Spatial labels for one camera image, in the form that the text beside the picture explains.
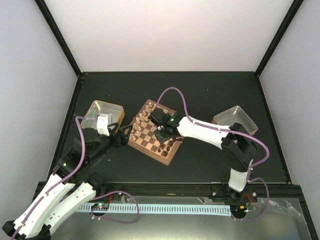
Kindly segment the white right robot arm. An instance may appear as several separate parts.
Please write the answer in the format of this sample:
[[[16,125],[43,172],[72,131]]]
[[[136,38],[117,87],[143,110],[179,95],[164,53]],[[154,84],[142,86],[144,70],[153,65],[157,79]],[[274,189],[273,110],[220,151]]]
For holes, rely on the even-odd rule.
[[[247,132],[241,124],[221,126],[187,117],[180,112],[171,115],[159,108],[154,109],[148,118],[156,126],[154,134],[161,144],[170,139],[193,138],[221,149],[227,154],[230,166],[228,198],[238,202],[246,195],[245,186],[257,146],[244,136]]]

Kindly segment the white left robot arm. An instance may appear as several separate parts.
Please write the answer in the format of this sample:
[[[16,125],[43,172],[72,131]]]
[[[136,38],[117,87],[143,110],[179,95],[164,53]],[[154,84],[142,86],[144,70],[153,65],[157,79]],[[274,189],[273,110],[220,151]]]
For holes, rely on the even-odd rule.
[[[79,138],[53,168],[45,186],[27,210],[17,219],[6,221],[2,230],[13,240],[49,240],[59,226],[81,205],[103,199],[106,182],[91,168],[110,148],[129,142],[132,125],[107,126],[107,134],[94,128],[78,128]]]

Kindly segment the wooden chess board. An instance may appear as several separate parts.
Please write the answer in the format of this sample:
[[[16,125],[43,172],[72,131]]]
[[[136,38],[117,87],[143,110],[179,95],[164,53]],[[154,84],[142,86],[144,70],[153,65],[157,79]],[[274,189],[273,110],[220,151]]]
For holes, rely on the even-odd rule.
[[[142,152],[143,154],[161,162],[164,165],[169,165],[178,151],[182,139],[170,139],[165,143],[160,143],[154,131],[157,127],[151,122],[149,116],[152,110],[155,109],[156,102],[148,99],[133,117],[131,125],[133,126],[129,136],[128,145],[134,149]],[[170,146],[170,151],[167,156],[164,156],[167,146]]]

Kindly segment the yellow metal tin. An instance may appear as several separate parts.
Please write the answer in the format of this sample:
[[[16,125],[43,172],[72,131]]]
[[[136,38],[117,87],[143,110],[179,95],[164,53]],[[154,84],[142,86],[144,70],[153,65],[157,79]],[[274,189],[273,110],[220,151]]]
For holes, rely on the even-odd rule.
[[[95,100],[92,102],[87,113],[86,118],[95,118],[95,120],[83,120],[81,127],[97,129],[97,118],[100,114],[108,115],[108,124],[118,123],[121,125],[125,116],[124,108],[121,105],[109,103],[101,100]]]

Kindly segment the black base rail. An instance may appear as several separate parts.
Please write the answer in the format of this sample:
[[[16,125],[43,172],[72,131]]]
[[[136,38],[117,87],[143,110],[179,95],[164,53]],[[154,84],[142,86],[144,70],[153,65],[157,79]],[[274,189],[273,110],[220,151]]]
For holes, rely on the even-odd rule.
[[[134,197],[204,197],[214,202],[240,203],[248,199],[254,202],[257,198],[298,198],[303,199],[300,186],[284,183],[268,183],[268,190],[260,181],[249,183],[240,193],[232,190],[226,183],[125,183],[109,182],[97,191],[97,196],[112,192],[124,191]]]

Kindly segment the black frame post left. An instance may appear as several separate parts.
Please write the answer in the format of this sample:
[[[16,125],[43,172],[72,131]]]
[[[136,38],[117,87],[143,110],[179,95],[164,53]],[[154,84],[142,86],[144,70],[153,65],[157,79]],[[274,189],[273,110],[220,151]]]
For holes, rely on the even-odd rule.
[[[80,77],[82,75],[82,71],[80,70],[63,34],[61,33],[47,3],[44,0],[35,0],[34,1],[40,10],[42,16],[44,17],[47,25],[49,26],[51,32],[53,33],[56,41],[58,42],[60,48],[62,49],[65,57],[67,58],[71,68],[73,69],[75,75]]]

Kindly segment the black frame post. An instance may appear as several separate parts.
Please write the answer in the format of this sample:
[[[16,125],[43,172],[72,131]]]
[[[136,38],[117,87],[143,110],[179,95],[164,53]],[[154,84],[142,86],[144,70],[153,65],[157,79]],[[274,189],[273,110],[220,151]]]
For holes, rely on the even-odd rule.
[[[275,50],[277,49],[279,43],[281,42],[283,36],[285,35],[286,31],[288,30],[289,26],[291,25],[293,19],[295,18],[296,14],[298,13],[300,7],[302,6],[304,0],[293,0],[288,11],[286,12],[281,24],[279,25],[274,37],[272,38],[266,52],[264,53],[257,69],[255,70],[254,74],[257,77],[260,77],[263,73],[264,69],[266,68],[268,62],[270,61],[272,55],[274,54]]]
[[[42,16],[44,17],[47,25],[49,26],[51,32],[53,33],[56,41],[58,42],[60,48],[62,49],[65,57],[67,58],[71,68],[73,69],[75,75],[80,77],[82,75],[82,71],[80,70],[63,34],[61,33],[47,3],[44,0],[35,0],[34,1],[40,10]]]

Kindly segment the black frame post right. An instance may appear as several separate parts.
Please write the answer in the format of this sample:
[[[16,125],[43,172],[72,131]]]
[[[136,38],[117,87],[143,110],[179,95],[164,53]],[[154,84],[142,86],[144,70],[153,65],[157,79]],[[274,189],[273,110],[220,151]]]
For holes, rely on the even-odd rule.
[[[295,18],[296,14],[298,13],[300,7],[302,6],[304,0],[293,0],[288,11],[286,12],[281,24],[279,25],[274,37],[272,38],[266,52],[264,53],[257,69],[255,70],[254,74],[257,77],[260,77],[263,73],[264,69],[266,68],[268,62],[270,61],[272,55],[274,54],[275,50],[277,49],[279,43],[281,42],[283,36],[285,35],[286,31],[288,30],[289,26],[291,25],[293,19]]]

